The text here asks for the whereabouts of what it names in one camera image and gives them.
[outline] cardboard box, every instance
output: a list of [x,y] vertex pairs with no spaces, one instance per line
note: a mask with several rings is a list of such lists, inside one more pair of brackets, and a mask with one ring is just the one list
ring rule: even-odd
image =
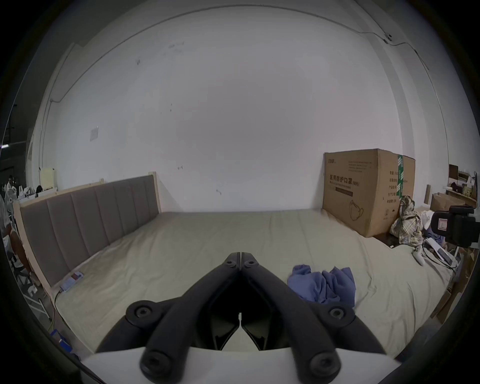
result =
[[467,287],[470,277],[473,273],[473,268],[478,258],[478,250],[468,249],[463,257],[463,263],[461,266],[459,279],[456,283],[453,284],[450,292],[451,295],[447,302],[442,306],[440,311],[437,313],[437,319],[443,324],[446,319],[450,316],[452,311],[455,309],[455,306],[458,304],[458,295],[462,295]]
[[382,149],[325,153],[324,160],[323,208],[365,237],[388,232],[400,196],[413,196],[415,160]]
[[465,205],[465,201],[445,193],[434,193],[430,209],[432,211],[448,211],[451,205]]

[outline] wooden plank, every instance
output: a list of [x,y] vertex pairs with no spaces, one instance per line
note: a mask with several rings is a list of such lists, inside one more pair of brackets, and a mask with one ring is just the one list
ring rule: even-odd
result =
[[471,205],[473,206],[474,208],[477,208],[477,200],[475,199],[472,199],[471,197],[468,197],[468,196],[465,196],[461,193],[458,193],[458,192],[455,192],[455,191],[451,191],[450,189],[447,189],[446,190],[447,192],[447,195],[451,195],[453,197],[457,197],[461,200],[463,200],[464,202],[466,202],[468,205]]
[[160,195],[158,194],[158,184],[156,181],[156,172],[148,172],[148,174],[153,176],[153,182],[155,184],[156,205],[158,206],[158,213],[162,213],[162,210],[160,208]]
[[25,254],[27,256],[27,260],[30,263],[30,266],[32,267],[36,276],[38,277],[38,280],[40,280],[40,283],[42,284],[43,289],[50,296],[50,298],[53,300],[52,287],[48,283],[47,278],[45,277],[45,275],[42,272],[42,269],[38,265],[38,262],[36,261],[35,255],[33,254],[32,247],[30,246],[30,243],[28,242],[28,237],[27,237],[27,233],[25,232],[24,222],[22,220],[22,211],[20,209],[20,203],[18,201],[13,202],[13,215],[14,215],[15,221],[17,223],[18,236],[20,237],[20,240],[22,241],[22,244],[24,246]]
[[101,184],[104,184],[104,183],[105,183],[105,181],[104,181],[103,179],[100,179],[100,181],[97,181],[97,182],[95,182],[95,183],[78,185],[78,186],[76,186],[76,187],[67,188],[67,189],[64,189],[64,190],[61,190],[61,191],[56,191],[55,193],[51,193],[51,194],[46,195],[46,196],[39,196],[39,197],[37,197],[36,199],[27,200],[27,201],[25,201],[25,202],[22,202],[22,203],[21,203],[21,207],[27,207],[27,206],[29,206],[29,205],[31,205],[31,204],[38,203],[38,202],[40,202],[40,201],[49,199],[49,198],[54,197],[54,196],[63,195],[64,193],[70,193],[70,192],[73,192],[73,191],[77,191],[77,190],[79,190],[79,189],[95,187],[95,186],[97,186],[97,185],[101,185]]

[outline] electrical wire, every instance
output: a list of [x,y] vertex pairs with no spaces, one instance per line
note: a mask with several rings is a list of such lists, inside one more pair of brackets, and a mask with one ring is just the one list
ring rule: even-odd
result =
[[[363,8],[357,0],[355,0],[356,4],[362,8],[364,10],[364,12],[370,16],[370,18],[380,27],[380,29],[383,31],[383,33],[385,34],[385,36],[387,36],[389,39],[391,37],[391,35],[387,34],[387,32],[385,32],[385,30],[382,28],[382,26],[378,23],[378,21],[376,21],[373,16],[365,9]],[[450,155],[448,153],[448,135],[447,135],[447,127],[445,125],[445,118],[444,118],[444,113],[442,111],[442,106],[440,105],[440,99],[438,98],[438,94],[437,94],[437,91],[435,89],[435,87],[433,86],[433,81],[432,81],[432,78],[430,77],[430,74],[429,74],[429,71],[430,69],[428,68],[428,65],[427,63],[421,58],[420,54],[417,52],[417,50],[415,48],[413,48],[413,46],[406,42],[406,41],[403,41],[401,43],[397,43],[397,44],[392,44],[388,41],[386,41],[384,39],[384,42],[387,43],[388,45],[392,46],[392,47],[398,47],[400,45],[403,45],[403,44],[406,44],[408,45],[410,48],[413,49],[413,51],[415,52],[415,54],[417,55],[417,57],[419,58],[420,62],[422,63],[423,65],[423,68],[425,70],[425,72],[427,73],[427,76],[428,76],[428,79],[430,80],[430,84],[432,85],[432,89],[433,89],[433,92],[435,93],[435,97],[437,98],[437,103],[438,103],[438,108],[440,109],[440,114],[442,115],[442,122],[443,122],[443,125],[444,125],[444,130],[445,130],[445,144],[446,144],[446,147],[447,147],[447,160],[448,160],[448,164],[450,164]]]
[[[360,4],[358,4],[358,6],[360,6],[370,17],[371,19],[380,27],[380,29],[383,31],[383,33],[385,34],[385,36],[389,36],[385,30],[382,28],[382,26],[372,17],[372,15],[370,15]],[[149,25],[148,27],[145,27],[143,29],[141,29],[140,31],[137,31],[135,32],[133,35],[130,35],[128,36],[127,38],[123,39],[122,41],[120,41],[119,43],[115,44],[112,48],[110,48],[108,51],[106,51],[105,53],[103,53],[98,59],[96,59],[92,64],[90,64],[88,66],[87,69],[85,69],[85,71],[82,72],[82,74],[72,83],[72,85],[67,89],[67,91],[64,93],[64,95],[58,99],[58,100],[54,100],[52,98],[50,98],[51,96],[51,92],[53,90],[53,86],[55,85],[55,82],[58,78],[58,75],[60,73],[60,71],[57,73],[57,76],[55,77],[55,80],[53,82],[53,85],[52,85],[52,89],[50,90],[50,94],[49,94],[49,98],[50,100],[48,101],[49,102],[49,106],[51,106],[52,103],[61,103],[62,100],[67,96],[67,94],[73,89],[73,87],[78,83],[78,81],[95,65],[97,64],[100,60],[102,60],[106,55],[108,55],[111,51],[113,51],[114,49],[118,48],[120,45],[122,45],[123,43],[127,42],[128,40],[134,38],[135,36],[138,36],[140,35],[141,33],[157,26],[157,25],[160,25],[160,24],[163,24],[163,23],[166,23],[168,21],[171,21],[171,20],[174,20],[174,19],[177,19],[177,18],[180,18],[180,17],[183,17],[183,16],[187,16],[187,15],[190,15],[190,14],[194,14],[194,13],[199,13],[199,12],[205,12],[205,11],[211,11],[211,10],[215,10],[215,9],[223,9],[223,8],[239,8],[239,7],[257,7],[257,8],[273,8],[273,9],[281,9],[281,10],[285,10],[285,11],[291,11],[291,12],[297,12],[297,13],[302,13],[302,14],[305,14],[305,15],[309,15],[309,16],[313,16],[313,17],[316,17],[318,19],[322,19],[322,20],[326,20],[330,23],[333,23],[335,25],[338,25],[338,26],[341,26],[351,32],[354,32],[356,34],[359,34],[359,35],[374,35],[374,36],[377,36],[379,39],[381,39],[384,43],[392,46],[392,47],[398,47],[400,45],[403,45],[403,44],[406,44],[408,45],[409,47],[411,47],[413,49],[413,51],[415,52],[415,54],[417,55],[417,57],[419,58],[420,62],[422,63],[425,71],[427,72],[427,76],[430,80],[430,83],[432,84],[432,88],[433,88],[433,92],[435,93],[435,96],[437,98],[437,102],[438,102],[438,106],[440,108],[440,113],[442,115],[442,121],[444,123],[444,129],[445,129],[445,138],[447,139],[447,132],[446,132],[446,125],[445,125],[445,119],[444,119],[444,115],[443,115],[443,112],[442,112],[442,107],[440,106],[440,100],[438,98],[438,95],[437,95],[437,92],[435,90],[435,87],[433,86],[433,82],[432,82],[432,79],[430,78],[430,75],[429,75],[429,68],[427,66],[427,64],[424,62],[424,60],[421,58],[420,54],[417,52],[417,50],[415,48],[413,48],[413,46],[408,43],[408,42],[401,42],[401,43],[397,43],[397,44],[392,44],[390,43],[387,39],[383,38],[382,36],[380,36],[378,33],[375,33],[375,32],[362,32],[362,31],[358,31],[356,30],[355,28],[352,28],[352,27],[349,27],[348,25],[345,25],[343,23],[340,23],[338,21],[335,21],[335,20],[332,20],[332,19],[329,19],[328,17],[324,17],[324,16],[320,16],[318,14],[315,14],[315,13],[312,13],[312,12],[307,12],[307,11],[301,11],[301,10],[298,10],[298,9],[294,9],[294,8],[289,8],[289,7],[282,7],[282,6],[275,6],[275,5],[265,5],[265,4],[232,4],[232,5],[217,5],[217,6],[212,6],[212,7],[206,7],[206,8],[201,8],[201,9],[197,9],[197,10],[194,10],[194,11],[188,11],[188,12],[184,12],[184,13],[180,13],[178,15],[174,15],[174,16],[171,16],[171,17],[168,17],[166,19],[163,19],[163,20],[160,20],[159,22],[156,22],[156,23],[153,23],[152,25]],[[69,53],[67,54],[67,56],[65,57],[65,60],[63,61],[62,63],[62,66],[60,67],[60,70],[61,68],[63,67],[63,64],[65,63],[67,57],[70,55],[71,51],[72,51],[72,48],[70,49]],[[44,124],[46,125],[46,121],[48,120],[48,114],[50,112],[50,108],[48,108],[48,111],[47,111],[47,106],[45,105],[45,112],[44,112],[44,118],[42,120],[42,126],[41,126],[41,130],[40,130],[40,141],[41,141],[41,145],[42,145],[42,166],[43,166],[43,147],[44,147],[44,144],[45,144],[45,133],[43,135],[43,141],[42,141],[42,132],[44,130]],[[38,152],[38,164],[40,165],[40,151]]]
[[360,8],[363,9],[363,11],[364,11],[367,15],[369,15],[370,18],[378,25],[378,27],[382,30],[382,32],[385,34],[385,36],[387,36],[387,37],[390,37],[390,36],[391,36],[391,35],[389,35],[387,32],[385,32],[385,30],[384,30],[384,29],[382,28],[382,26],[378,23],[378,21],[376,21],[376,20],[373,18],[373,16],[370,14],[370,12],[368,12],[365,8],[363,8],[357,0],[355,0],[355,2],[357,3],[357,5],[358,5]]
[[433,263],[437,264],[437,265],[440,265],[442,267],[445,267],[445,268],[448,268],[450,269],[451,271],[455,272],[456,271],[456,268],[453,268],[451,266],[449,266],[448,264],[444,263],[442,260],[440,259],[437,259],[440,263],[436,262],[434,259],[432,259],[428,254],[427,254],[427,250],[422,246],[422,251],[423,253],[425,254],[425,256]]
[[50,323],[50,327],[53,325],[53,329],[55,329],[55,312],[57,312],[59,314],[59,316],[61,317],[60,312],[57,311],[57,297],[62,292],[63,292],[63,289],[60,288],[60,290],[57,292],[57,294],[55,295],[55,298],[53,299],[53,302],[52,302],[53,316],[52,316],[52,322]]
[[[42,132],[43,132],[44,126],[46,125],[45,118],[47,118],[47,120],[48,120],[48,114],[50,113],[50,106],[52,105],[51,96],[52,96],[53,87],[55,86],[55,83],[57,82],[57,79],[58,79],[58,76],[61,72],[61,69],[63,68],[63,65],[65,64],[65,62],[67,61],[67,58],[69,57],[70,53],[72,52],[74,46],[75,46],[75,44],[72,44],[70,46],[70,50],[68,51],[67,55],[65,56],[65,59],[63,59],[63,62],[61,64],[60,68],[59,68],[59,71],[57,72],[57,75],[55,76],[55,79],[53,80],[52,87],[50,88],[50,92],[48,93],[49,100],[45,104],[45,110],[43,111],[42,125],[41,125],[41,128],[40,128],[40,139],[38,141],[39,145],[42,143]],[[45,133],[43,135],[43,143],[44,142],[45,142]],[[38,178],[40,179],[40,151],[38,151],[38,167],[39,167]],[[43,144],[42,144],[42,167],[43,167]]]
[[163,24],[163,23],[166,23],[170,20],[173,20],[173,19],[177,19],[179,17],[183,17],[183,16],[187,16],[187,15],[190,15],[190,14],[193,14],[193,13],[199,13],[199,12],[205,12],[205,11],[211,11],[211,10],[215,10],[215,9],[221,9],[221,8],[239,8],[239,7],[257,7],[257,8],[274,8],[274,9],[281,9],[281,10],[285,10],[285,11],[292,11],[292,12],[297,12],[297,13],[303,13],[303,14],[306,14],[306,15],[309,15],[309,16],[313,16],[313,17],[316,17],[318,19],[322,19],[322,20],[327,20],[333,24],[336,24],[336,25],[339,25],[351,32],[354,32],[354,33],[357,33],[359,35],[375,35],[377,36],[378,38],[382,39],[385,43],[388,44],[388,42],[383,38],[381,37],[379,34],[375,33],[375,32],[362,32],[362,31],[358,31],[352,27],[349,27],[348,25],[345,25],[345,24],[342,24],[338,21],[335,21],[335,20],[332,20],[332,19],[329,19],[328,17],[324,17],[324,16],[320,16],[318,14],[315,14],[315,13],[312,13],[312,12],[307,12],[307,11],[301,11],[301,10],[298,10],[298,9],[294,9],[294,8],[289,8],[289,7],[282,7],[282,6],[276,6],[276,5],[264,5],[264,4],[232,4],[232,5],[217,5],[217,6],[213,6],[213,7],[206,7],[206,8],[201,8],[201,9],[198,9],[198,10],[195,10],[195,11],[189,11],[189,12],[184,12],[184,13],[180,13],[178,15],[175,15],[175,16],[171,16],[171,17],[168,17],[166,19],[163,19],[163,20],[160,20],[159,22],[156,22],[156,23],[153,23],[152,25],[149,25],[148,27],[145,27],[143,29],[141,29],[140,31],[137,31],[135,32],[133,35],[130,35],[129,37],[127,37],[126,39],[123,39],[121,42],[117,43],[116,45],[114,45],[112,48],[110,48],[108,51],[106,51],[104,54],[102,54],[98,59],[96,59],[85,71],[82,72],[82,74],[73,82],[73,84],[70,86],[70,88],[67,90],[67,92],[65,92],[65,94],[59,99],[59,100],[53,100],[51,99],[50,101],[52,103],[60,103],[62,102],[62,100],[65,98],[65,96],[70,92],[70,90],[75,86],[75,84],[77,84],[77,82],[82,78],[83,75],[85,75],[95,64],[97,64],[102,58],[104,58],[107,54],[109,54],[111,51],[113,51],[115,48],[119,47],[120,45],[122,45],[123,43],[127,42],[128,40],[130,40],[131,38],[135,37],[135,36],[138,36],[139,34],[149,30],[150,28],[153,28],[157,25],[160,25],[160,24]]

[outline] screw head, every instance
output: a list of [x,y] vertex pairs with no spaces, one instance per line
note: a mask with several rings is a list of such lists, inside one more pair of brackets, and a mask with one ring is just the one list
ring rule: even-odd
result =
[[340,360],[332,352],[322,352],[310,360],[310,372],[315,377],[327,377],[340,370]]
[[343,319],[345,312],[341,308],[332,308],[329,312],[330,316],[335,317],[336,319]]
[[170,358],[159,351],[148,351],[140,362],[142,372],[153,377],[166,377],[172,369]]
[[152,313],[152,310],[148,307],[141,306],[135,310],[135,316],[137,317],[146,317]]

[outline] power cable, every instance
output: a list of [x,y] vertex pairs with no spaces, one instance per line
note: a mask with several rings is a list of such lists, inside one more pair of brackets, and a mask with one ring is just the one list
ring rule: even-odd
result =
[[[385,32],[385,30],[382,28],[382,26],[380,24],[378,24],[378,22],[361,6],[358,4],[358,6],[360,6],[371,18],[372,20],[380,27],[380,29],[383,31],[383,33],[385,34],[385,36],[390,36],[389,34],[387,34]],[[44,112],[44,118],[42,120],[42,126],[41,126],[41,130],[40,130],[40,141],[42,142],[42,165],[43,165],[43,147],[44,147],[44,143],[45,143],[45,134],[43,136],[43,141],[42,141],[42,132],[43,132],[43,128],[44,128],[44,123],[46,124],[46,121],[48,120],[48,114],[49,114],[49,111],[50,111],[50,106],[52,103],[60,103],[62,102],[62,100],[65,98],[65,96],[67,96],[67,94],[72,90],[72,88],[78,83],[78,81],[95,65],[97,64],[100,60],[102,60],[102,58],[104,58],[107,54],[109,54],[111,51],[113,51],[114,49],[118,48],[120,45],[122,45],[123,43],[127,42],[128,40],[132,39],[133,37],[135,36],[138,36],[140,35],[141,33],[157,26],[157,25],[160,25],[160,24],[163,24],[163,23],[166,23],[168,21],[171,21],[171,20],[174,20],[174,19],[177,19],[177,18],[180,18],[180,17],[183,17],[183,16],[187,16],[187,15],[190,15],[190,14],[194,14],[194,13],[199,13],[199,12],[205,12],[205,11],[211,11],[211,10],[215,10],[215,9],[223,9],[223,8],[239,8],[239,7],[257,7],[257,8],[273,8],[273,9],[281,9],[281,10],[285,10],[285,11],[291,11],[291,12],[297,12],[297,13],[302,13],[302,14],[305,14],[305,15],[308,15],[308,16],[313,16],[313,17],[316,17],[318,19],[322,19],[322,20],[326,20],[330,23],[333,23],[335,25],[338,25],[338,26],[341,26],[353,33],[356,33],[356,34],[359,34],[359,35],[375,35],[377,36],[379,39],[381,39],[384,43],[392,46],[392,47],[398,47],[400,45],[403,45],[403,44],[406,44],[408,45],[409,47],[411,47],[413,49],[413,51],[415,52],[415,54],[417,55],[417,57],[419,58],[420,62],[422,63],[425,71],[427,72],[427,76],[430,80],[430,83],[432,84],[432,88],[433,88],[433,91],[435,93],[435,96],[437,98],[437,102],[438,102],[438,106],[440,108],[440,113],[442,115],[442,121],[444,123],[444,129],[445,129],[445,138],[447,138],[447,133],[446,133],[446,125],[445,125],[445,120],[444,120],[444,115],[443,115],[443,112],[442,112],[442,108],[440,106],[440,100],[438,98],[438,95],[437,95],[437,92],[435,90],[435,87],[433,86],[433,82],[432,82],[432,79],[430,78],[430,75],[428,73],[429,69],[428,69],[428,66],[425,64],[425,62],[423,61],[423,59],[421,58],[420,54],[417,52],[417,50],[415,48],[413,48],[413,46],[408,43],[408,42],[401,42],[401,43],[398,43],[398,44],[392,44],[390,43],[387,39],[383,38],[382,36],[380,36],[378,33],[375,33],[375,32],[362,32],[362,31],[358,31],[352,27],[349,27],[348,25],[345,25],[345,24],[342,24],[338,21],[335,21],[335,20],[332,20],[332,19],[329,19],[328,17],[324,17],[324,16],[320,16],[318,14],[315,14],[315,13],[312,13],[312,12],[307,12],[307,11],[301,11],[301,10],[298,10],[298,9],[294,9],[294,8],[289,8],[289,7],[282,7],[282,6],[275,6],[275,5],[264,5],[264,4],[232,4],[232,5],[217,5],[217,6],[212,6],[212,7],[206,7],[206,8],[201,8],[201,9],[197,9],[197,10],[194,10],[194,11],[188,11],[188,12],[184,12],[184,13],[180,13],[178,15],[174,15],[174,16],[171,16],[171,17],[168,17],[166,19],[163,19],[163,20],[160,20],[159,22],[156,22],[156,23],[153,23],[152,25],[149,25],[148,27],[145,27],[143,29],[141,29],[140,31],[137,31],[135,32],[133,35],[130,35],[129,37],[123,39],[122,41],[120,41],[119,43],[117,43],[116,45],[114,45],[112,48],[110,48],[108,51],[106,51],[105,53],[103,53],[98,59],[96,59],[92,64],[90,64],[88,66],[87,69],[85,69],[85,71],[82,72],[82,74],[72,83],[72,85],[67,89],[67,91],[64,93],[64,95],[59,99],[59,100],[54,100],[52,98],[50,98],[51,96],[51,92],[53,90],[53,86],[55,85],[55,82],[58,78],[58,75],[60,73],[60,71],[57,73],[57,76],[55,77],[55,80],[53,82],[53,85],[52,85],[52,89],[50,90],[50,94],[49,94],[49,98],[50,100],[48,101],[49,102],[49,105],[48,105],[48,111],[47,111],[47,105],[45,105],[45,112]],[[60,67],[60,70],[61,68],[63,67],[68,55],[70,54],[70,52],[72,51],[72,48],[70,49],[69,53],[67,54],[67,56],[65,57],[65,60],[63,61],[62,63],[62,66]],[[40,165],[40,151],[38,153],[38,164]]]

